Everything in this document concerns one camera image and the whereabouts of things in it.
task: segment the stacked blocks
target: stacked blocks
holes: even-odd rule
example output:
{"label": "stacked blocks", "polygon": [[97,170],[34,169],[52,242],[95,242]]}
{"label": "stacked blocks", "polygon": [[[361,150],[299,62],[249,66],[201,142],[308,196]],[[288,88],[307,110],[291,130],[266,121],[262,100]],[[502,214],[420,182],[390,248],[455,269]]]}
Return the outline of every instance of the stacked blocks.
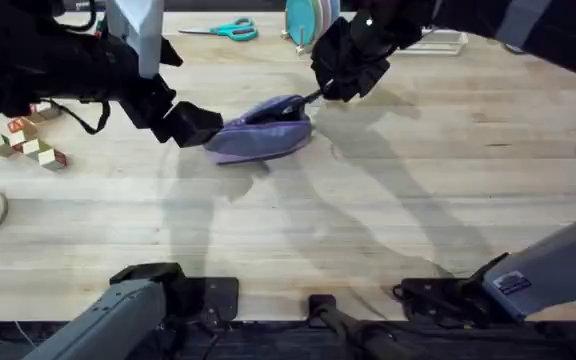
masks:
{"label": "stacked blocks", "polygon": [[53,119],[61,114],[54,106],[32,107],[28,117],[19,117],[8,122],[9,135],[0,135],[0,156],[9,158],[15,153],[23,153],[48,170],[59,170],[68,165],[66,155],[37,137],[35,124]]}

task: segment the teal scissors handle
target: teal scissors handle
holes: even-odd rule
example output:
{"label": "teal scissors handle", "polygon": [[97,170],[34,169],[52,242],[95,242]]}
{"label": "teal scissors handle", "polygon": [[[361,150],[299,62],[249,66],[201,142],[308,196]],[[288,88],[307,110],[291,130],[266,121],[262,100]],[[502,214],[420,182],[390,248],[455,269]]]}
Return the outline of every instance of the teal scissors handle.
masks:
{"label": "teal scissors handle", "polygon": [[238,27],[229,29],[217,29],[217,35],[228,36],[231,40],[235,41],[248,41],[257,37],[257,29],[253,26]]}
{"label": "teal scissors handle", "polygon": [[247,41],[257,37],[257,28],[249,17],[237,18],[231,24],[217,26],[211,28],[210,31],[217,35],[228,36],[235,41]]}
{"label": "teal scissors handle", "polygon": [[220,26],[214,27],[210,30],[217,32],[218,30],[236,29],[236,28],[253,27],[253,26],[254,26],[254,24],[252,22],[252,19],[244,16],[244,17],[240,17],[240,18],[235,19],[235,21],[230,23],[230,24],[220,25]]}

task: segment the label sticker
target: label sticker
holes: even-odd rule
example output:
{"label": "label sticker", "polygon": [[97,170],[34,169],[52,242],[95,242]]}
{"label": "label sticker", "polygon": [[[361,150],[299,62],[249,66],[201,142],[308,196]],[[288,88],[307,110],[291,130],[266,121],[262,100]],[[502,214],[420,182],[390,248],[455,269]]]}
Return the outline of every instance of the label sticker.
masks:
{"label": "label sticker", "polygon": [[505,275],[502,275],[492,282],[499,291],[504,295],[510,295],[521,289],[525,289],[532,284],[530,281],[519,271],[511,271]]}

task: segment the purple pouch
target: purple pouch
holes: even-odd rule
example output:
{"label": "purple pouch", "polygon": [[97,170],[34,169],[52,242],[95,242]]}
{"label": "purple pouch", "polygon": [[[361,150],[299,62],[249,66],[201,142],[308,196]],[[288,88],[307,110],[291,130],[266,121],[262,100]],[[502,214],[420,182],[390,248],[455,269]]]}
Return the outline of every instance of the purple pouch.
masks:
{"label": "purple pouch", "polygon": [[289,116],[273,113],[286,107],[298,95],[277,96],[255,106],[240,118],[224,125],[204,145],[206,154],[219,165],[279,158],[291,154],[310,142],[312,124],[300,105]]}

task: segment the teal plate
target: teal plate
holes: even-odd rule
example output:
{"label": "teal plate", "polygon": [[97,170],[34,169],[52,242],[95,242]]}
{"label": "teal plate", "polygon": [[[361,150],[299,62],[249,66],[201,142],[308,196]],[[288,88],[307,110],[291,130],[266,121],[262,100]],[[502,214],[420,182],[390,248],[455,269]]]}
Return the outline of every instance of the teal plate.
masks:
{"label": "teal plate", "polygon": [[299,45],[301,28],[304,29],[304,43],[310,44],[315,37],[315,9],[311,0],[288,0],[286,2],[286,12],[288,13],[288,33],[290,37]]}

